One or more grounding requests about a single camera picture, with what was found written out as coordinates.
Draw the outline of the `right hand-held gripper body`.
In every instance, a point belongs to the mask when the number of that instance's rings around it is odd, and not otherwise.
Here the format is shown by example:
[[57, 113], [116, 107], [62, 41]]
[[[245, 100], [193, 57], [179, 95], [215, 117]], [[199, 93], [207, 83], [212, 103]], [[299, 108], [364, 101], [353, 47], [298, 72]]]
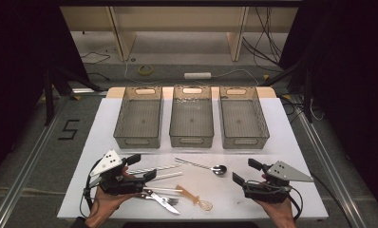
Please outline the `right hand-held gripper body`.
[[268, 203], [281, 203], [293, 189], [291, 181], [313, 182], [313, 178], [295, 169], [283, 161], [274, 164], [262, 164], [262, 171], [266, 180], [255, 182], [246, 180], [242, 185], [246, 198], [260, 200]]

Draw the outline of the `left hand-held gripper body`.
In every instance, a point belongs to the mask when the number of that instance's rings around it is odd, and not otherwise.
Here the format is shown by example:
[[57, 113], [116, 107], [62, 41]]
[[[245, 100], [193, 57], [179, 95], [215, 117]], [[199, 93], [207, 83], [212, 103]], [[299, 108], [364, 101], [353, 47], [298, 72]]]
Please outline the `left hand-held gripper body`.
[[145, 180], [126, 179], [122, 176], [121, 172], [127, 166], [125, 159], [114, 149], [109, 150], [90, 170], [84, 192], [88, 194], [91, 188], [99, 186], [108, 195], [140, 193]]

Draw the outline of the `metal spoon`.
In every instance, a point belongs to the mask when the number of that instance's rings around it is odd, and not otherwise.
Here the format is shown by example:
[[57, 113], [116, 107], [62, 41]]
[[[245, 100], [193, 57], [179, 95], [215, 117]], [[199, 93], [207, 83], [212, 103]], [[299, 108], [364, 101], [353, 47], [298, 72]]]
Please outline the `metal spoon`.
[[186, 161], [186, 160], [179, 159], [179, 158], [175, 158], [175, 161], [180, 162], [180, 163], [184, 163], [184, 164], [190, 164], [190, 165], [193, 165], [195, 167], [200, 167], [200, 168], [204, 168], [204, 169], [207, 169], [207, 170], [211, 170], [215, 175], [218, 175], [218, 176], [224, 175], [227, 172], [227, 167], [225, 165], [206, 166], [206, 165], [198, 164], [198, 163], [191, 162], [191, 161]]

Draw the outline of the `wooden-handled knife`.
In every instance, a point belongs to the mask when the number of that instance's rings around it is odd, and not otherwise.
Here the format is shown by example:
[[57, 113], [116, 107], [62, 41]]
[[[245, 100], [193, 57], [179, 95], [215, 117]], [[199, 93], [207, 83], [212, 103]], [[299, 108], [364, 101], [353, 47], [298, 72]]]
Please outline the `wooden-handled knife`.
[[152, 191], [151, 189], [148, 189], [148, 188], [144, 188], [143, 191], [145, 193], [148, 194], [148, 196], [155, 200], [156, 202], [158, 202], [163, 208], [165, 208], [166, 210], [168, 210], [169, 212], [175, 214], [175, 215], [179, 215], [180, 212], [174, 208], [169, 202], [167, 199], [163, 199], [162, 197], [160, 197], [159, 195], [157, 195], [154, 191]]

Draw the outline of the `wooden-handled fork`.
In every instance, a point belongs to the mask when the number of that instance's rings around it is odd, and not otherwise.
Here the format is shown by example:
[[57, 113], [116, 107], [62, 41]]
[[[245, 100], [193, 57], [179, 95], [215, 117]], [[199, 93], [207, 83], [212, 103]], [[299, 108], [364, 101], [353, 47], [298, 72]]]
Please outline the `wooden-handled fork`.
[[[152, 195], [145, 195], [145, 194], [140, 194], [137, 196], [137, 198], [145, 199], [145, 200], [155, 200], [154, 196]], [[174, 198], [164, 198], [161, 197], [161, 199], [170, 205], [177, 205], [179, 203], [179, 199], [174, 199]]]

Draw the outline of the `grey plastic bin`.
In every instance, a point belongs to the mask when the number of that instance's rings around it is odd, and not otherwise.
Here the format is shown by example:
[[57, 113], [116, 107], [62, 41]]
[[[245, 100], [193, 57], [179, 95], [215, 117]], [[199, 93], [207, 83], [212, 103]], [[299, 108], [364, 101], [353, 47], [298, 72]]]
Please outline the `grey plastic bin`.
[[162, 88], [127, 87], [113, 137], [121, 149], [161, 146]]
[[221, 86], [219, 114], [224, 149], [262, 149], [270, 132], [254, 86]]
[[169, 136], [173, 147], [212, 147], [215, 132], [211, 87], [174, 86]]

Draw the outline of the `amber plastic spoon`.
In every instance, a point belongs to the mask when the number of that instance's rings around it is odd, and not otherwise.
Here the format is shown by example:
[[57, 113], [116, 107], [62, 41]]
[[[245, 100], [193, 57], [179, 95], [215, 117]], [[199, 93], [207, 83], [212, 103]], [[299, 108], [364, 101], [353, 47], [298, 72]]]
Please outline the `amber plastic spoon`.
[[195, 205], [198, 205], [202, 210], [211, 211], [213, 209], [213, 204], [211, 202], [207, 200], [202, 200], [199, 198], [199, 196], [194, 196], [182, 186], [177, 185], [175, 189], [182, 195], [184, 195], [186, 198], [188, 198], [190, 201], [192, 201]]

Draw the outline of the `person's right hand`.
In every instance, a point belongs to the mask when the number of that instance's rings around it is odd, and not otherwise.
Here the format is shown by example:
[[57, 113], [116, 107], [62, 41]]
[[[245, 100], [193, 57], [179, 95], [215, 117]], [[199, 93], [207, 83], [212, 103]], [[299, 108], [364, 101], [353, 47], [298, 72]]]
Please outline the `person's right hand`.
[[263, 208], [276, 228], [296, 228], [292, 203], [289, 199], [285, 199], [281, 203], [268, 203], [260, 200], [257, 200], [256, 203]]

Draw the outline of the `person's left hand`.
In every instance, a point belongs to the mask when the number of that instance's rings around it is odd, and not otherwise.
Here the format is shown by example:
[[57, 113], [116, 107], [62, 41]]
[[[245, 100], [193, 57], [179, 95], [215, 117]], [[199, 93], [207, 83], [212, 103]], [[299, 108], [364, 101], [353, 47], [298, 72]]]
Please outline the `person's left hand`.
[[88, 228], [100, 228], [125, 201], [136, 196], [136, 193], [117, 196], [108, 195], [99, 187], [96, 191], [90, 214], [85, 220], [85, 225]]

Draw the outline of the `black metal stand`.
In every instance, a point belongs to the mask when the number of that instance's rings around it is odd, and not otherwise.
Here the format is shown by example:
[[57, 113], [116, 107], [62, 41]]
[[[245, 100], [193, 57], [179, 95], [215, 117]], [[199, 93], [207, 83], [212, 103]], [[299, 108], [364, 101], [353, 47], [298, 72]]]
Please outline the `black metal stand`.
[[72, 94], [72, 88], [68, 81], [71, 80], [77, 81], [79, 84], [94, 91], [102, 91], [98, 85], [91, 83], [87, 77], [84, 78], [60, 66], [51, 66], [44, 74], [43, 79], [47, 110], [46, 125], [49, 125], [55, 116], [53, 88], [55, 88], [61, 96], [70, 96]]
[[299, 88], [303, 91], [304, 115], [312, 123], [312, 76], [308, 66], [302, 61], [298, 61], [272, 79], [262, 83], [261, 86], [272, 86], [288, 76], [292, 77], [288, 89], [294, 90]]

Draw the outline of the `white power strip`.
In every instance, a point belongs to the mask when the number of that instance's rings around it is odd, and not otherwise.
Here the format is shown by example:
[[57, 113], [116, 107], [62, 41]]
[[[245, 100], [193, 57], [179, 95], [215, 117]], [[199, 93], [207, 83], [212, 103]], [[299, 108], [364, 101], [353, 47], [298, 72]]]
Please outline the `white power strip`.
[[183, 76], [186, 80], [208, 80], [212, 78], [212, 74], [210, 72], [186, 72], [183, 74]]

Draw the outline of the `light wooden shelf unit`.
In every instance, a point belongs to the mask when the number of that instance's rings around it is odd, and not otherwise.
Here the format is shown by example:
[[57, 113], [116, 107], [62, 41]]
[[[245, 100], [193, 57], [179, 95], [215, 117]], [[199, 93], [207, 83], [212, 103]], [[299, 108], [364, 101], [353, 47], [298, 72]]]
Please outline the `light wooden shelf unit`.
[[129, 57], [139, 31], [224, 32], [233, 61], [246, 32], [291, 30], [298, 8], [284, 7], [62, 7], [71, 31], [111, 31], [120, 59]]

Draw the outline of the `aluminium floor rail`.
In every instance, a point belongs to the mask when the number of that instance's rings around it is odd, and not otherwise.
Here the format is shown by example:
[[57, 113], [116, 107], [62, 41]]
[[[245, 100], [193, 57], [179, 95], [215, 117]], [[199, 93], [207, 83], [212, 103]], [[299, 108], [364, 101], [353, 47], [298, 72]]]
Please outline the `aluminium floor rail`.
[[61, 115], [68, 101], [68, 97], [61, 97], [58, 100], [57, 105], [55, 105], [53, 117], [43, 126], [34, 146], [28, 152], [28, 157], [23, 163], [22, 168], [17, 171], [17, 174], [15, 175], [10, 187], [2, 190], [1, 196], [3, 197], [3, 200], [0, 203], [0, 228], [4, 228], [6, 226], [6, 223], [8, 222], [17, 201], [20, 199], [37, 162], [47, 146], [47, 142], [54, 130], [54, 127], [58, 123], [59, 116]]
[[311, 103], [306, 100], [301, 100], [298, 95], [293, 96], [293, 101], [295, 103], [303, 103], [302, 111], [300, 113], [300, 122], [302, 123], [312, 143], [315, 154], [329, 179], [333, 193], [340, 204], [340, 208], [344, 211], [346, 218], [350, 222], [350, 226], [352, 228], [367, 228], [356, 202], [351, 197], [345, 182], [341, 179], [326, 147], [312, 124], [312, 117], [310, 115]]

